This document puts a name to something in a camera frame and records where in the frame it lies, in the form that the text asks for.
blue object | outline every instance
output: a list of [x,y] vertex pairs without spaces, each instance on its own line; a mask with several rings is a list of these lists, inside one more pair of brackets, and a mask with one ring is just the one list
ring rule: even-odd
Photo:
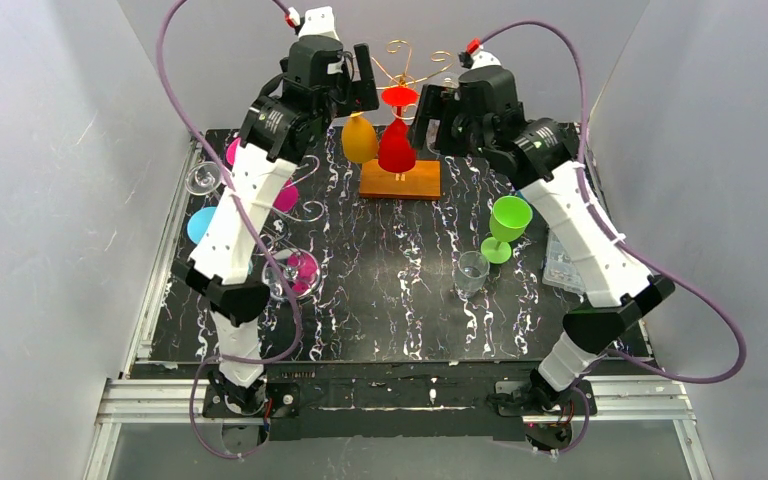
[[216,207],[204,207],[194,213],[190,217],[190,221],[187,222],[187,236],[196,245],[204,237],[204,234],[207,233],[207,227],[210,225],[214,213],[216,213]]

wooden base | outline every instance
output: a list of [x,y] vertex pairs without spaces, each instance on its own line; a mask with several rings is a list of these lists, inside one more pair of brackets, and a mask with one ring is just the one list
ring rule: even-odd
[[382,170],[378,160],[366,162],[360,171],[362,198],[398,198],[402,200],[438,200],[440,198],[440,162],[417,160],[409,172],[395,174]]

clear plastic tray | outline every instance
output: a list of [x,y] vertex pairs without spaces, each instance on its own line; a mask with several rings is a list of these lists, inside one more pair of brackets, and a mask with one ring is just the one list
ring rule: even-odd
[[578,295],[583,295],[585,291],[578,270],[572,264],[561,241],[551,230],[546,247],[546,261],[543,264],[543,283]]

wall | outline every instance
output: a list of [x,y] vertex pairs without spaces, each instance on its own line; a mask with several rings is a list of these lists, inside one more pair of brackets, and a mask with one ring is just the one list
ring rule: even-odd
[[[437,68],[428,60],[436,50],[457,55],[474,37],[506,23],[538,18],[568,33],[582,50],[592,99],[607,80],[623,45],[649,0],[485,0],[416,1],[305,0],[287,2],[300,13],[331,5],[337,31],[347,47],[366,42],[373,56],[392,72],[405,57],[387,55],[387,42],[409,40],[415,77]],[[172,0],[119,0],[143,47],[154,58],[163,14]],[[295,37],[283,14],[268,0],[192,0],[177,14],[167,42],[167,68],[181,101],[202,129],[239,127],[260,87],[279,72]],[[566,48],[538,27],[506,33],[488,45],[517,76],[520,99],[534,118],[578,120],[578,84]],[[455,65],[455,77],[463,70]],[[379,85],[386,77],[376,69]],[[381,109],[369,118],[388,124]]]
[[[629,241],[739,321],[744,370],[689,386],[716,478],[768,478],[768,2],[653,2],[594,113],[609,207]],[[710,375],[736,348],[678,293],[650,315],[658,359]]]
[[187,136],[115,2],[0,0],[0,479],[75,479]]

black marble table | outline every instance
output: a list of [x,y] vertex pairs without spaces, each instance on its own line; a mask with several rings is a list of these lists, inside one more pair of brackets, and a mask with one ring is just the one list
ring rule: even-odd
[[[232,130],[207,138],[224,154]],[[442,162],[439,201],[362,199],[360,166],[342,155],[340,131],[332,128],[313,149],[319,167],[299,183],[301,202],[319,200],[325,214],[313,223],[272,215],[267,226],[321,262],[323,281],[303,303],[302,346],[295,361],[539,360],[561,333],[564,312],[577,295],[541,283],[547,227],[535,211],[514,257],[494,266],[485,289],[469,300],[453,292],[452,271],[461,253],[478,249],[489,235],[493,201],[512,193],[507,181],[482,159],[420,158]],[[310,172],[300,166],[294,178]],[[212,197],[190,197],[187,217],[215,205]],[[313,215],[297,205],[291,214]],[[184,229],[175,247],[186,260],[194,245]],[[255,262],[260,275],[262,260]],[[162,299],[150,362],[189,363],[217,353],[208,303],[170,276]],[[263,356],[286,349],[294,327],[289,305],[273,302],[260,318]],[[620,348],[648,356],[638,327]]]

